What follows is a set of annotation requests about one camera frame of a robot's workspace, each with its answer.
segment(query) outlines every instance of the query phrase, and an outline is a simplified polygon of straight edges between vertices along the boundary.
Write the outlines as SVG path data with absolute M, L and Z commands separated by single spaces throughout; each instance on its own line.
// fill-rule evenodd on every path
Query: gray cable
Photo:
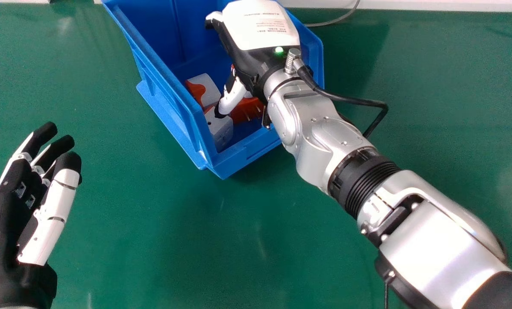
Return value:
M 351 15 L 354 14 L 354 12 L 356 11 L 357 7 L 359 6 L 359 3 L 361 2 L 361 0 L 357 0 L 356 4 L 354 5 L 354 7 L 348 11 L 346 14 L 336 18 L 336 19 L 333 19 L 333 20 L 329 20 L 329 21 L 324 21 L 322 23 L 315 23 L 315 24 L 305 24 L 306 27 L 309 27 L 309 28 L 313 28 L 313 27 L 322 27 L 322 26 L 328 26 L 328 25 L 332 25 L 332 24 L 336 24 L 336 23 L 339 23 L 341 22 L 342 20 L 345 20 L 346 18 L 350 17 Z

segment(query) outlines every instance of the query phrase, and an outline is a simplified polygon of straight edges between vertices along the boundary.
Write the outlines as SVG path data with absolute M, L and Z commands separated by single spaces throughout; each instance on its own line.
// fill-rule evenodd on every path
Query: blue bin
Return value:
M 185 80 L 208 73 L 222 89 L 231 59 L 205 17 L 229 0 L 108 0 L 105 8 L 132 48 L 142 81 L 137 89 L 180 143 L 193 163 L 226 179 L 280 145 L 275 130 L 260 120 L 236 125 L 229 145 L 217 152 L 203 111 L 184 86 Z M 323 44 L 291 15 L 299 31 L 305 62 L 323 86 Z

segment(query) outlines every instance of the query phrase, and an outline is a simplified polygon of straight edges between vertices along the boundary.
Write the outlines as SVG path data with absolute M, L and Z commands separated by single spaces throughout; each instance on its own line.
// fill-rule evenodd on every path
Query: green led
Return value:
M 285 53 L 285 49 L 283 49 L 281 46 L 275 47 L 276 55 L 283 55 L 284 53 Z

